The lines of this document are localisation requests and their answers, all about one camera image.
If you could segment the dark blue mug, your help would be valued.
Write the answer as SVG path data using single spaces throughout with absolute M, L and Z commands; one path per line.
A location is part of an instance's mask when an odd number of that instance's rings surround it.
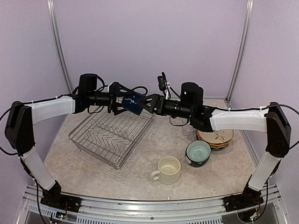
M 137 89 L 144 89 L 145 93 L 136 92 Z M 137 101 L 145 97 L 148 93 L 148 89 L 144 86 L 137 86 L 131 89 L 131 92 L 128 92 L 126 96 L 122 98 L 121 106 L 129 112 L 132 112 L 136 115 L 142 113 L 143 108 L 138 105 Z

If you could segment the clear glass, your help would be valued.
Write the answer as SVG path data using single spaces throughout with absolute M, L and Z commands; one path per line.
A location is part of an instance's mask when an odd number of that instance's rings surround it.
M 195 133 L 195 128 L 194 127 L 187 126 L 187 125 L 182 127 L 182 135 L 185 138 L 191 138 L 191 137 L 193 137 L 194 133 Z

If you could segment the white ceramic mug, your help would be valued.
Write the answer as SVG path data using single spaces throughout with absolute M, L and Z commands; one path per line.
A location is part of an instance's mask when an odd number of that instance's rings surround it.
M 150 181 L 159 181 L 165 185 L 172 185 L 179 180 L 181 170 L 180 161 L 172 156 L 162 158 L 157 164 L 157 170 L 153 171 Z

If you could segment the navy white bowl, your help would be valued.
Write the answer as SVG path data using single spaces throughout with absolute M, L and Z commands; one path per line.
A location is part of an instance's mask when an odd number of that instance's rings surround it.
M 199 168 L 204 166 L 209 160 L 211 155 L 210 151 L 205 150 L 186 150 L 185 152 L 185 161 L 187 164 Z

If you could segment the yellow dotted plate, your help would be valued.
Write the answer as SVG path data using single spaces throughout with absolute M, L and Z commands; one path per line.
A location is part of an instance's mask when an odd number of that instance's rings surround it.
M 206 142 L 206 143 L 210 146 L 210 148 L 212 150 L 222 150 L 229 145 L 229 142 L 222 143 L 222 144 L 212 144 L 212 143 L 208 143 L 208 142 Z
M 228 138 L 224 135 L 217 133 L 199 133 L 196 132 L 196 135 L 199 140 L 212 143 L 212 144 L 222 144 L 226 142 L 230 142 L 232 138 Z

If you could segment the cream bird pattern plate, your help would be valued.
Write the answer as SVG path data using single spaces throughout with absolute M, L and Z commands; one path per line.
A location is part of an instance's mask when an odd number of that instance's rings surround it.
M 222 144 L 232 140 L 234 136 L 233 130 L 220 130 L 220 131 L 213 131 L 209 132 L 202 132 L 197 130 L 196 134 L 207 143 L 212 144 Z

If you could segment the blue dotted plate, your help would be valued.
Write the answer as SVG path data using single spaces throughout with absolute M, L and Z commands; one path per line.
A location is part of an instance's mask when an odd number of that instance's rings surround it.
M 222 151 L 223 149 L 225 149 L 226 147 L 228 147 L 229 144 L 221 144 L 221 145 L 213 145 L 210 144 L 210 148 L 212 152 L 219 152 Z

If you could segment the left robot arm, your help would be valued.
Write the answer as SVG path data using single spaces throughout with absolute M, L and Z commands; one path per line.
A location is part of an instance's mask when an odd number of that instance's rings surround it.
M 108 112 L 120 114 L 121 106 L 117 98 L 134 93 L 118 82 L 97 87 L 102 81 L 97 74 L 80 76 L 78 87 L 71 93 L 59 97 L 22 103 L 15 101 L 7 111 L 5 137 L 9 141 L 26 172 L 35 179 L 37 185 L 47 193 L 47 200 L 59 208 L 65 204 L 65 196 L 60 193 L 60 185 L 45 167 L 36 150 L 33 126 L 39 122 L 63 115 L 81 113 L 90 106 L 106 107 Z

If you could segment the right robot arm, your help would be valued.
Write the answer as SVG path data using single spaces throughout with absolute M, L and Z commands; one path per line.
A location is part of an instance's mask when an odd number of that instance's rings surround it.
M 223 109 L 203 104 L 203 89 L 196 83 L 181 85 L 180 100 L 151 94 L 137 101 L 143 109 L 161 116 L 180 117 L 202 132 L 220 130 L 256 131 L 267 134 L 267 146 L 257 168 L 248 180 L 239 203 L 249 207 L 280 161 L 290 150 L 291 126 L 282 105 L 272 102 L 269 106 L 254 109 Z

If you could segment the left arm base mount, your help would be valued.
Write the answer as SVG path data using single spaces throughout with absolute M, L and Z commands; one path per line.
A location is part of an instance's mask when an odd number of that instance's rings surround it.
M 55 181 L 54 186 L 49 190 L 42 188 L 42 192 L 43 196 L 41 198 L 41 204 L 64 211 L 78 213 L 82 199 L 77 196 L 62 194 L 61 186 L 57 181 Z

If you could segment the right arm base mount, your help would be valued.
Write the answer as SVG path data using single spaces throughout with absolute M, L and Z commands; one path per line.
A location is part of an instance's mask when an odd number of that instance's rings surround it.
M 223 198 L 223 202 L 225 211 L 231 212 L 262 204 L 264 200 L 261 190 L 255 191 L 246 184 L 242 193 L 226 196 Z

